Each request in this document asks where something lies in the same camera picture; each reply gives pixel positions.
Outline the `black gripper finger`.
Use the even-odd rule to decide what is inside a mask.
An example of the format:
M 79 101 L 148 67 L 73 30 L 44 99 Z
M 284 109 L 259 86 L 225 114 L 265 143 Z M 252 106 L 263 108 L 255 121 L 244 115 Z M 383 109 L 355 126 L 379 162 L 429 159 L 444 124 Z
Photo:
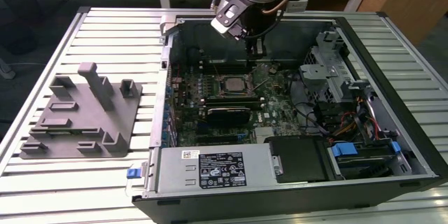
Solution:
M 264 38 L 247 39 L 245 52 L 249 61 L 261 59 L 265 56 Z

